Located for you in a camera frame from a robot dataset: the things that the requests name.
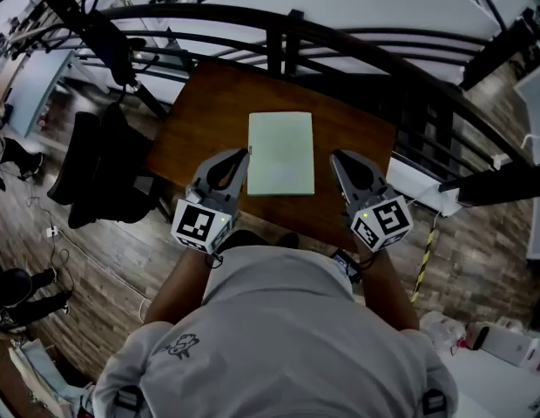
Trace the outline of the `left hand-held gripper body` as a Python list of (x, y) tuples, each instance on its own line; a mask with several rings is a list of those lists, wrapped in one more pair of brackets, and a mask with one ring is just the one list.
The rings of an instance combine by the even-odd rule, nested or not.
[(216, 253), (233, 229), (238, 213), (241, 183), (216, 190), (204, 180), (194, 180), (178, 201), (171, 235), (183, 246)]

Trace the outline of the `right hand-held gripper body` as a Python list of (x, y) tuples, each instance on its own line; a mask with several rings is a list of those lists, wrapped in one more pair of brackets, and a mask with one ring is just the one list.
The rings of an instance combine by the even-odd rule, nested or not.
[(373, 253), (400, 241), (413, 228), (405, 198), (391, 185), (360, 190), (346, 183), (341, 185), (341, 194), (349, 230)]

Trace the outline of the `pale green box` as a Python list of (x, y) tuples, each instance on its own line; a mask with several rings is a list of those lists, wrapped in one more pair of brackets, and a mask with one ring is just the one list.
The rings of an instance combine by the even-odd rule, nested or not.
[(299, 111), (249, 115), (247, 194), (314, 194), (312, 114)]

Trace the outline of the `person's left forearm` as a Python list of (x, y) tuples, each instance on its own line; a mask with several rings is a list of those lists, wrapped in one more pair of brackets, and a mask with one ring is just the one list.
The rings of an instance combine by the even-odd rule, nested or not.
[(176, 325), (201, 306), (213, 267), (213, 257), (186, 249), (147, 308), (144, 324)]

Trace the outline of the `person's right forearm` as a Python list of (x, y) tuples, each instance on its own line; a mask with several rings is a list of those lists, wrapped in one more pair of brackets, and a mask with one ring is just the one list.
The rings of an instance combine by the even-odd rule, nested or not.
[(419, 329), (419, 320), (387, 250), (371, 253), (354, 236), (360, 258), (361, 285), (367, 308), (396, 330)]

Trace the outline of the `white ledge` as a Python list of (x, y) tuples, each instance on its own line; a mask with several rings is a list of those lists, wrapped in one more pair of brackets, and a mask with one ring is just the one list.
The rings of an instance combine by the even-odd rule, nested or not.
[(386, 180), (396, 191), (440, 212), (443, 217), (450, 217), (462, 208), (457, 202), (458, 189), (440, 192), (439, 181), (397, 158), (389, 160)]

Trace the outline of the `person's black trousers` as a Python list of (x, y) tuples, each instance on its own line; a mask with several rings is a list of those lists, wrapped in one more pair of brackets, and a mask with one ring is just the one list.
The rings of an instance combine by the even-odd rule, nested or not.
[(300, 238), (296, 233), (287, 233), (282, 235), (275, 243), (269, 243), (256, 233), (248, 230), (237, 230), (231, 233), (218, 247), (217, 252), (222, 254), (224, 251), (242, 246), (277, 246), (291, 249), (298, 249)]

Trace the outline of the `black waist device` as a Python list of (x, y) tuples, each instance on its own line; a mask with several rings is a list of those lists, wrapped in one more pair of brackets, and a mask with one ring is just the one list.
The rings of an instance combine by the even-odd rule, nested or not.
[(331, 259), (343, 268), (344, 273), (347, 275), (352, 285), (356, 285), (361, 282), (361, 269), (359, 264), (345, 251), (338, 248), (332, 254)]

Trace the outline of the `black office chair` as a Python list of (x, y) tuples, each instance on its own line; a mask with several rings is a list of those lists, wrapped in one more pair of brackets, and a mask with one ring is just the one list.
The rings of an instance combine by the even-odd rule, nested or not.
[(75, 115), (71, 141), (48, 197), (70, 207), (68, 227), (99, 219), (133, 224), (160, 209), (162, 178), (145, 169), (152, 141), (131, 127), (119, 104), (102, 117)]

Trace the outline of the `black metal railing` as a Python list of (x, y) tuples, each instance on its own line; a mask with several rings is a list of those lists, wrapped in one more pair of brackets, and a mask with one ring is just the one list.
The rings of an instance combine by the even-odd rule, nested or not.
[[(465, 206), (540, 197), (540, 165), (513, 147), (460, 88), (419, 68), (417, 55), (395, 52), (409, 46), (410, 29), (337, 30), (309, 22), (299, 12), (284, 16), (219, 4), (159, 3), (100, 12), (117, 27), (121, 20), (166, 17), (261, 31), (264, 38), (252, 42), (199, 30), (160, 31), (159, 37), (215, 47), (212, 53), (175, 51), (182, 71), (199, 62), (225, 64), (381, 114), (396, 128), (395, 152), (403, 161), (434, 177), (442, 191), (458, 189)], [(134, 52), (144, 50), (147, 30), (119, 30), (131, 39)], [(50, 50), (88, 49), (66, 32), (50, 39)]]

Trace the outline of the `clear plastic bag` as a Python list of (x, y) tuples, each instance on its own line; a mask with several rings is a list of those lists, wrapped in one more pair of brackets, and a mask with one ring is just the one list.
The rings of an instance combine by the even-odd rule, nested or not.
[(421, 330), (439, 351), (450, 352), (466, 334), (465, 326), (442, 313), (431, 311), (420, 319)]

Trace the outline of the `person's grey shirt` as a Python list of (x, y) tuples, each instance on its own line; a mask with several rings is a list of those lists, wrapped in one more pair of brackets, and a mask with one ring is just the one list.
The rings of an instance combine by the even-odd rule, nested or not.
[(226, 250), (201, 306), (143, 324), (107, 361), (95, 418), (452, 418), (431, 339), (354, 299), (342, 267), (277, 246)]

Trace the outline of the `white cabinet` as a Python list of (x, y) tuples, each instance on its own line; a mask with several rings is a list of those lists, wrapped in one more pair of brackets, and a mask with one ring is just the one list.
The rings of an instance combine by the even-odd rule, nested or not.
[(533, 213), (527, 259), (540, 260), (540, 197), (533, 200)]

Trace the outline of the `white cardboard box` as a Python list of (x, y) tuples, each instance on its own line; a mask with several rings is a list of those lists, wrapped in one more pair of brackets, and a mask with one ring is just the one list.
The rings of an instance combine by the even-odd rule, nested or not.
[(478, 328), (473, 350), (483, 350), (515, 367), (522, 367), (535, 355), (539, 339), (505, 327), (487, 325)]

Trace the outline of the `white table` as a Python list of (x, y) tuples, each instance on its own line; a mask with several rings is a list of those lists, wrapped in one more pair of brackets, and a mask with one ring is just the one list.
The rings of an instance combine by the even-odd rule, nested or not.
[(483, 350), (439, 356), (458, 389), (456, 418), (540, 418), (540, 377)]

